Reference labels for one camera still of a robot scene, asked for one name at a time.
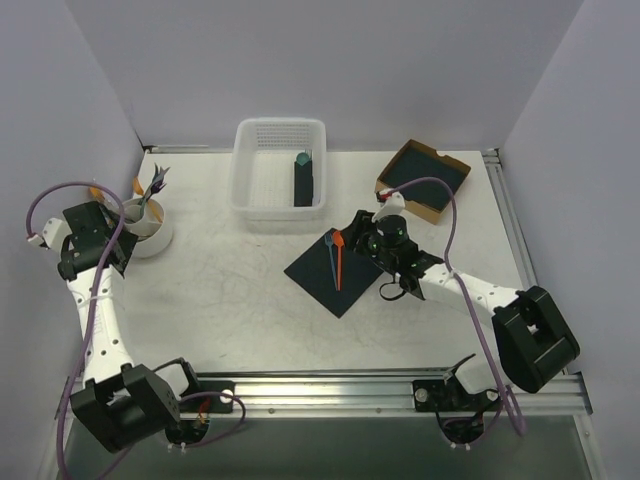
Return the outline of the blue plastic fork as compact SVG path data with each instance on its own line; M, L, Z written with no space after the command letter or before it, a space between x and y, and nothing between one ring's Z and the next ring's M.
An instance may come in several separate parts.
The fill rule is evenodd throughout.
M338 290L337 267L334 257L334 230L330 230L324 234L324 243L328 250L330 271L335 290Z

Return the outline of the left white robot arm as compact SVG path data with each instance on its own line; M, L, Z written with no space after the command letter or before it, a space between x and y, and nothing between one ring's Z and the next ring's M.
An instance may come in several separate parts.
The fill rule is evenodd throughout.
M77 420L109 452L117 453L178 426L180 411L196 408L202 386L184 359L155 371L127 351L119 321L125 317L124 272L136 235L116 229L116 215L97 201L63 212L70 231L58 271L72 294L81 332L89 342L81 363L82 387L70 397Z

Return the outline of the orange plastic spoon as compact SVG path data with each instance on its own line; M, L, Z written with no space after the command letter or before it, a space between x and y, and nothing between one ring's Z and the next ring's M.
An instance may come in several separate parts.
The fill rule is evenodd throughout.
M336 230L332 234L333 243L336 247L337 260L336 260L336 288L338 291L342 290L342 257L343 249L345 246L344 238L340 230Z

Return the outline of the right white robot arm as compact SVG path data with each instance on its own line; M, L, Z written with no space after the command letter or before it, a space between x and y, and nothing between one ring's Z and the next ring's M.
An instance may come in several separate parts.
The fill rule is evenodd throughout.
M475 313L481 328L492 330L496 345L479 358L467 360L443 385L446 402L465 409L479 393L497 389L498 381L536 393L581 353L564 316L544 288L501 287L457 273L445 260L412 241L406 220L359 210L341 231L347 250L390 274L403 292L422 301Z

